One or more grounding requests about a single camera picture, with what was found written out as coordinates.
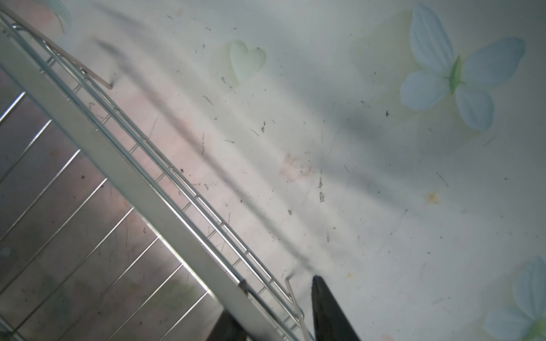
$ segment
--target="wire rack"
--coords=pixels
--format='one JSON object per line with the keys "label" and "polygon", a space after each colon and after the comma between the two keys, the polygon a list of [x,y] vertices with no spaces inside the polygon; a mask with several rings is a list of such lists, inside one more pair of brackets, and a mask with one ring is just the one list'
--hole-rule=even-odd
{"label": "wire rack", "polygon": [[[58,50],[54,48],[54,44],[51,44],[49,41],[44,40],[42,36],[36,35],[34,32],[28,30],[28,26],[24,22],[20,22],[21,19],[18,19],[13,13],[3,9],[0,11],[0,19],[2,22],[2,30],[5,35],[7,35],[10,40],[14,43],[14,48],[22,49],[28,58],[30,58],[37,68],[40,69],[40,72],[45,74],[51,81],[52,86],[57,86],[67,97],[68,101],[72,101],[76,107],[79,109],[80,113],[86,117],[87,120],[92,121],[96,125],[97,129],[103,134],[107,135],[109,139],[113,137],[113,131],[124,132],[125,135],[130,137],[130,140],[133,141],[132,146],[125,148],[121,151],[122,155],[127,156],[127,158],[133,162],[139,163],[135,158],[132,157],[137,151],[140,156],[147,158],[147,160],[142,160],[140,158],[140,164],[152,163],[160,171],[160,174],[149,182],[149,186],[154,189],[154,191],[161,196],[162,200],[169,207],[172,206],[172,209],[176,212],[179,212],[181,222],[181,228],[188,228],[193,236],[199,241],[199,243],[213,256],[219,266],[224,269],[225,273],[231,277],[231,279],[238,283],[243,280],[243,276],[235,267],[239,264],[243,264],[246,273],[253,276],[253,279],[247,281],[250,283],[248,288],[249,299],[259,308],[259,310],[267,317],[267,319],[275,327],[276,331],[282,336],[283,339],[289,339],[292,341],[298,340],[294,335],[295,329],[298,328],[298,317],[292,308],[292,300],[283,287],[283,285],[273,276],[273,274],[267,269],[267,267],[260,261],[260,259],[255,255],[255,253],[249,249],[245,242],[237,235],[234,229],[228,224],[228,222],[220,216],[220,214],[207,202],[207,200],[192,186],[192,184],[186,179],[186,177],[179,170],[181,169],[178,166],[173,165],[167,157],[150,141],[150,139],[134,124],[129,117],[119,108],[106,94],[104,90],[101,89],[92,78],[94,74],[90,76],[87,69],[83,68],[81,64],[74,63],[72,58],[67,58],[66,55],[61,55]],[[67,83],[74,82],[75,87],[69,88]],[[82,95],[90,96],[93,98],[98,105],[100,105],[106,116],[101,121],[88,110],[87,107],[81,101]],[[0,117],[0,127],[8,120],[12,119],[12,116],[15,109],[18,105],[27,97],[27,93],[22,91],[19,95],[15,97],[11,105],[3,112]],[[52,118],[48,118],[37,131],[34,136],[30,139],[24,150],[9,163],[9,166],[5,168],[5,171],[0,174],[0,183],[6,180],[10,176],[17,176],[15,171],[17,167],[32,153],[33,149],[40,144],[40,140],[43,139],[47,134],[56,129],[56,123]],[[120,148],[120,143],[116,143],[115,147]],[[22,212],[18,217],[9,225],[7,230],[3,232],[0,236],[0,245],[3,241],[6,240],[14,231],[17,230],[17,227],[21,222],[29,215],[32,214],[33,210],[40,204],[41,200],[45,200],[48,196],[48,193],[52,191],[52,188],[55,186],[56,182],[70,171],[71,166],[79,158],[85,158],[83,152],[79,148],[75,148],[75,151],[68,156],[66,161],[62,164],[60,169],[47,181],[47,185],[38,191],[38,195],[30,202],[29,205],[24,207]],[[36,259],[39,258],[48,248],[53,247],[55,244],[56,237],[61,233],[66,233],[64,230],[70,227],[71,221],[75,220],[77,215],[82,212],[86,205],[89,205],[90,201],[93,200],[94,196],[97,196],[100,193],[101,189],[104,186],[112,186],[115,184],[110,184],[109,180],[104,177],[101,181],[94,186],[88,195],[81,198],[81,201],[77,205],[77,208],[68,216],[66,220],[58,225],[52,230],[52,234],[47,238],[47,240],[40,245],[36,251],[26,259],[26,262],[12,275],[9,279],[3,281],[4,283],[0,288],[0,297],[6,295],[13,283],[16,282],[21,276],[28,276],[32,272],[32,265],[36,262]],[[185,206],[177,205],[169,195],[166,194],[166,187],[174,188],[181,193],[181,196],[186,200]],[[106,233],[99,239],[99,242],[96,243],[89,252],[77,260],[77,264],[73,266],[68,274],[64,275],[64,278],[52,285],[46,294],[35,304],[35,306],[24,316],[18,318],[16,321],[9,321],[9,317],[6,318],[0,316],[0,325],[4,328],[7,338],[12,338],[14,340],[25,340],[22,331],[25,330],[25,326],[32,320],[33,316],[40,311],[40,309],[48,304],[50,300],[55,295],[58,295],[63,284],[65,284],[71,276],[73,276],[80,268],[85,267],[87,262],[91,257],[100,253],[101,247],[106,243],[109,237],[116,233],[116,229],[119,229],[124,223],[127,223],[130,217],[137,216],[139,212],[133,206],[129,206],[128,209],[123,213],[121,218],[113,224],[113,226],[106,229]],[[198,212],[200,216],[199,221],[191,221],[187,218],[184,213],[188,209],[193,209]],[[203,231],[207,229],[212,229],[211,232],[206,235]],[[221,238],[221,241],[225,242],[229,246],[230,252],[236,257],[235,261],[228,261],[226,256],[218,250],[217,247],[211,242],[212,238]],[[115,291],[116,284],[124,279],[128,273],[131,272],[139,260],[142,261],[142,258],[146,253],[150,252],[157,244],[161,244],[163,240],[160,235],[155,236],[151,242],[149,242],[144,249],[135,254],[131,262],[121,271],[121,273],[115,277],[108,286],[98,295],[97,298],[93,299],[90,302],[87,302],[85,306],[80,309],[78,316],[73,317],[68,325],[65,326],[64,330],[55,338],[57,340],[66,339],[66,336],[70,334],[71,330],[78,327],[86,317],[94,311],[98,306],[101,305],[101,302],[108,297],[109,293]],[[126,313],[122,322],[113,329],[111,335],[106,337],[106,340],[112,340],[116,335],[126,326],[131,320],[144,308],[146,304],[154,299],[162,287],[164,287],[168,281],[176,276],[177,273],[180,273],[181,269],[186,268],[185,264],[179,261],[179,265],[170,272],[170,274],[159,283],[159,285],[151,292],[151,294],[142,297],[141,303],[132,310],[130,313]],[[191,269],[187,269],[191,274],[194,274]],[[258,283],[259,286],[255,289],[252,284]],[[197,307],[200,302],[202,302],[207,295],[214,295],[210,290],[207,289],[206,283],[202,283],[204,290],[200,296],[189,304],[189,307],[185,312],[180,314],[180,317],[176,319],[174,323],[171,323],[167,330],[159,334],[156,339],[163,340],[169,333],[171,333],[177,325],[184,322],[184,319],[191,313],[192,309]],[[269,293],[268,297],[271,297],[272,306],[270,306],[266,300],[262,297],[264,293]]]}

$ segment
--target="heart pattern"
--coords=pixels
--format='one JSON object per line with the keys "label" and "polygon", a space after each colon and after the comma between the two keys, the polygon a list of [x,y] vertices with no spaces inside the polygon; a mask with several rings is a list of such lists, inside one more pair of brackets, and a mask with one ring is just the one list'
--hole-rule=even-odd
{"label": "heart pattern", "polygon": [[229,47],[229,58],[239,83],[251,78],[265,64],[265,51],[259,47],[249,50],[244,42],[236,40]]}

